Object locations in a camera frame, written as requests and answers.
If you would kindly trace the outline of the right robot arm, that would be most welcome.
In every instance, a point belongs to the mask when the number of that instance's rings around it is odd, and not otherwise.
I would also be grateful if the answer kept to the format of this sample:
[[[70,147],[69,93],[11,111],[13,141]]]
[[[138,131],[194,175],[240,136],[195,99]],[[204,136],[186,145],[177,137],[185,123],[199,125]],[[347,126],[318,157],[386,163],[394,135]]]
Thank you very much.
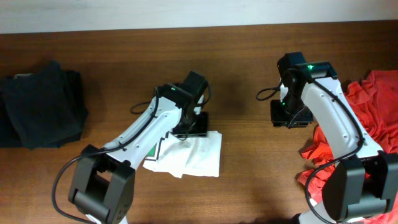
[[[397,194],[397,154],[387,154],[363,128],[347,102],[329,62],[296,63],[279,60],[278,88],[273,101],[276,126],[306,126],[310,111],[331,147],[332,161],[310,174],[334,166],[322,188],[322,201],[297,217],[298,223],[353,223],[357,219],[389,213]]]

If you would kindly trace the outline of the white t-shirt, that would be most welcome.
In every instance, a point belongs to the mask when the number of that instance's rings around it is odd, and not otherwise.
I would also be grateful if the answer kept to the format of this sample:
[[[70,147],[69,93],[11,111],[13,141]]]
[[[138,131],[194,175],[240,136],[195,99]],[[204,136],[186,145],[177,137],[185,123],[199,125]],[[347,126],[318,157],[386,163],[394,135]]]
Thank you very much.
[[[218,177],[221,143],[222,134],[217,131],[185,140],[167,133],[147,154],[143,167],[153,172],[167,172],[176,178],[183,175]]]

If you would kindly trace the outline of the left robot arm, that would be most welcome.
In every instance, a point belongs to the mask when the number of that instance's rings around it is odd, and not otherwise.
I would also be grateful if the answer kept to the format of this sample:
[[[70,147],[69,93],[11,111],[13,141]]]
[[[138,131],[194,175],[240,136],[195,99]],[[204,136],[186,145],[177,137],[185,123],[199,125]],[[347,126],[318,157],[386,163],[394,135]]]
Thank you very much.
[[[124,223],[134,198],[136,169],[165,135],[204,136],[207,83],[170,84],[154,90],[147,109],[120,136],[101,149],[88,145],[65,164],[76,164],[68,200],[86,218],[82,223]]]

